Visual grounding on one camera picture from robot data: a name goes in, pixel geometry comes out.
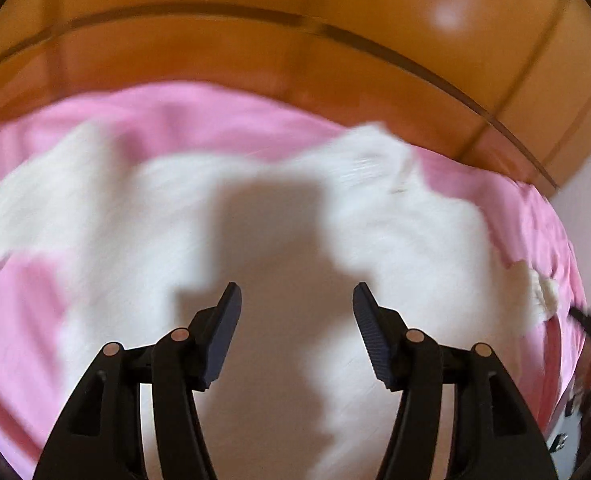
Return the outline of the cream knitted sweater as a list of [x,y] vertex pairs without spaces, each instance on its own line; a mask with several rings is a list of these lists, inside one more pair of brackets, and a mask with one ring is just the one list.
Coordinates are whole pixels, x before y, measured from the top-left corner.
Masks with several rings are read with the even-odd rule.
[[197,399],[223,479],[370,479],[397,397],[352,311],[373,296],[440,344],[490,344],[513,377],[557,284],[503,263],[481,211],[431,190],[375,125],[281,162],[187,153],[134,165],[93,124],[0,181],[0,258],[57,255],[64,393],[108,341],[153,344],[242,290],[224,370]]

